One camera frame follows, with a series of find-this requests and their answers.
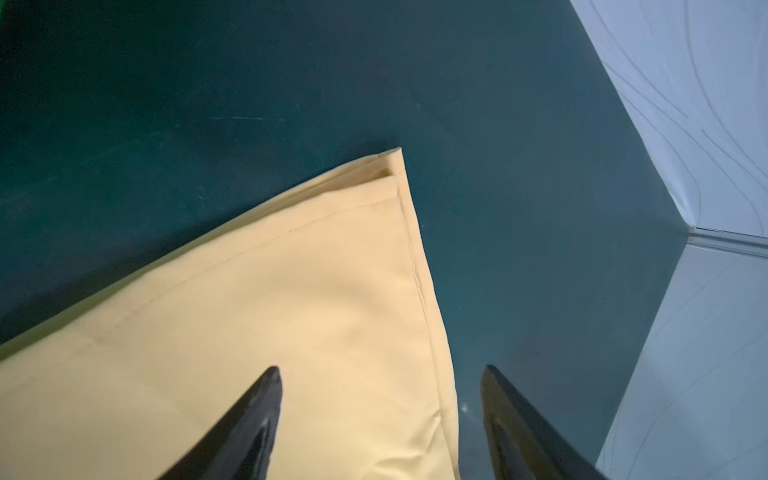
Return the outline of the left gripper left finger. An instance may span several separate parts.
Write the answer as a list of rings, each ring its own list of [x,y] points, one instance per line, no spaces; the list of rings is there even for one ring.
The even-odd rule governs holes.
[[[271,366],[162,477],[167,480],[266,478],[282,394],[280,371]]]

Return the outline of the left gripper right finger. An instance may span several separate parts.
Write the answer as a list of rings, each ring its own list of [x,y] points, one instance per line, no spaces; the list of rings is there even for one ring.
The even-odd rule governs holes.
[[[602,479],[493,365],[481,379],[484,427],[497,479]]]

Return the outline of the yellow skirt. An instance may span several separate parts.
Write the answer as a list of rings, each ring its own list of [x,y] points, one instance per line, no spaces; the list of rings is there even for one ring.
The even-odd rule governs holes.
[[[458,405],[403,154],[249,210],[1,348],[5,479],[156,479],[270,367],[271,479],[456,479]]]

